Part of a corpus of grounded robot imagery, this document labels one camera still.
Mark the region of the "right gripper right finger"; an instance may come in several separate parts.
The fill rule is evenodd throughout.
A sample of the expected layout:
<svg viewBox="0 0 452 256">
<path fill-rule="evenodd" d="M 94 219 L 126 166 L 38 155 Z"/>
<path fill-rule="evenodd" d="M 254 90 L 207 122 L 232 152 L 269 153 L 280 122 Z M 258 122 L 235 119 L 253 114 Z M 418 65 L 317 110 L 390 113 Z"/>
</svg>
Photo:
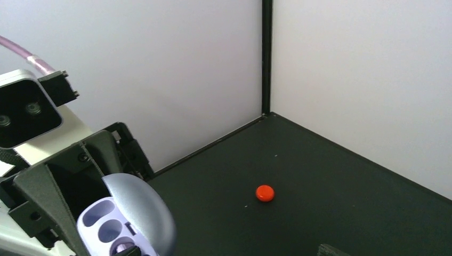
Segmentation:
<svg viewBox="0 0 452 256">
<path fill-rule="evenodd" d="M 350 255 L 329 244 L 320 244 L 318 247 L 317 256 L 350 256 Z"/>
</svg>

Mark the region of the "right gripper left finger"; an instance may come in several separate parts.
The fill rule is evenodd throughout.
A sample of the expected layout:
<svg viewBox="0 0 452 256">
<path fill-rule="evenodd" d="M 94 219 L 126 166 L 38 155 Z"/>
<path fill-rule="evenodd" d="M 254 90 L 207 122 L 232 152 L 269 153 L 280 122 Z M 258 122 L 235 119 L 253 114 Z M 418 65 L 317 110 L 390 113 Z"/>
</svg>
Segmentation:
<svg viewBox="0 0 452 256">
<path fill-rule="evenodd" d="M 131 246 L 121 252 L 113 254 L 113 256 L 141 256 L 142 252 L 138 246 Z"/>
</svg>

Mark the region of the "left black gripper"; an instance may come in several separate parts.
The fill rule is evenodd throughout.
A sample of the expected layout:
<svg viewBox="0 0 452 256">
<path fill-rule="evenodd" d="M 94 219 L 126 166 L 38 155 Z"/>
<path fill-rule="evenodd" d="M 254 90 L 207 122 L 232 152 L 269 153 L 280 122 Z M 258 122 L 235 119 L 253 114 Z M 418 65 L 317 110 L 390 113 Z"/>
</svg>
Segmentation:
<svg viewBox="0 0 452 256">
<path fill-rule="evenodd" d="M 128 173 L 148 181 L 153 171 L 124 123 L 75 142 L 1 182 L 7 215 L 46 248 L 64 241 L 75 255 L 88 255 L 77 219 L 109 196 L 103 177 Z"/>
</svg>

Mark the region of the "lavender earbud charging case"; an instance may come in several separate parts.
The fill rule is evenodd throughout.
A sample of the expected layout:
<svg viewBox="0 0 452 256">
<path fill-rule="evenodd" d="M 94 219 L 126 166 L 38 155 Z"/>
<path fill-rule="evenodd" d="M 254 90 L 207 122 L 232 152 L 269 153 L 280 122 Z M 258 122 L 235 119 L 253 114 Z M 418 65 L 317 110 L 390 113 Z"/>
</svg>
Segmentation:
<svg viewBox="0 0 452 256">
<path fill-rule="evenodd" d="M 133 242 L 142 255 L 172 255 L 176 225 L 165 202 L 145 181 L 126 173 L 102 178 L 109 196 L 88 206 L 77 230 L 90 255 L 113 255 L 118 244 Z"/>
</svg>

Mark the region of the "orange round case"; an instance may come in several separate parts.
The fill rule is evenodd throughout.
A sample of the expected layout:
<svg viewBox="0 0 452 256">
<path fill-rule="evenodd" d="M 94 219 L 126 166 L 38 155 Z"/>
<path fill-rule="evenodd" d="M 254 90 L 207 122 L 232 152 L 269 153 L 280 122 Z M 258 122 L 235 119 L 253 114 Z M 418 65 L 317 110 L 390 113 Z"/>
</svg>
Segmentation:
<svg viewBox="0 0 452 256">
<path fill-rule="evenodd" d="M 275 191 L 269 185 L 260 185 L 255 190 L 255 196 L 261 202 L 270 202 L 275 197 Z"/>
</svg>

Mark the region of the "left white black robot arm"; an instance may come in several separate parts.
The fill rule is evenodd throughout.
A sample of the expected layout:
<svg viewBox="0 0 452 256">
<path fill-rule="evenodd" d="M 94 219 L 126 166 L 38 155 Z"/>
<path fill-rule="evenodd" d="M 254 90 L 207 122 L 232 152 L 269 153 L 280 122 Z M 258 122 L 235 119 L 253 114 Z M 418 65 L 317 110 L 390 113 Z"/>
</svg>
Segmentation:
<svg viewBox="0 0 452 256">
<path fill-rule="evenodd" d="M 154 171 L 124 123 L 92 132 L 68 107 L 59 112 L 59 128 L 17 148 L 28 167 L 2 180 L 1 200 L 8 215 L 45 249 L 63 241 L 70 254 L 88 255 L 76 220 L 109 196 L 103 177 L 127 173 L 148 181 Z"/>
</svg>

